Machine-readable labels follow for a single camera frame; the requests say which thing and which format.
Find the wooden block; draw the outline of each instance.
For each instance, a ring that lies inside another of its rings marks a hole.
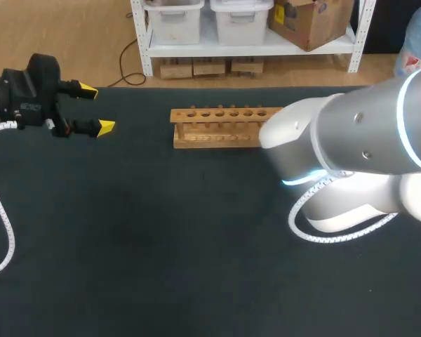
[[[160,65],[162,79],[186,79],[192,77],[191,58],[164,58]]]
[[[172,109],[173,146],[186,148],[259,147],[260,127],[281,107]]]
[[[236,75],[259,75],[264,71],[264,59],[253,56],[232,58],[231,73]]]
[[[194,58],[194,76],[226,73],[225,58]]]

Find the dark green mat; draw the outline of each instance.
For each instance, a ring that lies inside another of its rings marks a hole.
[[[0,336],[421,336],[421,223],[310,244],[288,229],[293,200],[260,150],[172,146],[172,107],[348,90],[105,89],[64,108],[116,119],[106,138],[1,133],[17,250]]]

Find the dark wall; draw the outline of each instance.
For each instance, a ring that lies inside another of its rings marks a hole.
[[[365,53],[398,53],[404,43],[407,25],[421,0],[377,0]],[[352,26],[357,27],[359,3],[354,7]]]

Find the black cable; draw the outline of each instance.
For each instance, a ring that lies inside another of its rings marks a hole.
[[[127,18],[132,18],[133,17],[133,14],[131,12],[130,13],[127,13],[126,14],[126,17]],[[144,84],[146,82],[147,77],[142,72],[131,72],[130,74],[127,74],[127,75],[124,75],[123,74],[123,67],[121,65],[121,59],[122,59],[124,53],[128,50],[128,48],[131,47],[136,42],[137,42],[137,39],[135,39],[134,41],[132,41],[129,44],[127,44],[126,47],[123,48],[123,50],[121,51],[120,58],[119,58],[119,66],[120,66],[120,75],[121,75],[121,78],[118,81],[115,81],[113,84],[108,85],[107,86],[108,88],[110,88],[112,86],[115,86],[116,84],[118,84],[118,83],[120,83],[122,81],[125,81],[125,83],[129,84],[130,86],[140,86],[140,85],[142,85],[142,84]],[[141,82],[139,82],[139,83],[133,83],[133,82],[129,82],[127,80],[127,78],[129,78],[131,76],[135,76],[135,75],[142,76],[143,77],[143,80]]]

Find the robotic arm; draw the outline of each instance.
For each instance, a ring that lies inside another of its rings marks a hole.
[[[302,195],[292,213],[302,207],[319,231],[339,232],[388,214],[360,234],[338,237],[304,234],[291,214],[290,227],[304,239],[347,241],[397,213],[421,220],[421,71],[289,105],[261,128],[260,142],[283,183]]]
[[[99,137],[114,127],[113,121],[63,118],[59,95],[95,99],[98,90],[77,80],[61,81],[60,68],[53,56],[34,54],[27,69],[5,69],[0,77],[0,120],[16,121],[18,128],[43,126],[56,137],[73,133]]]

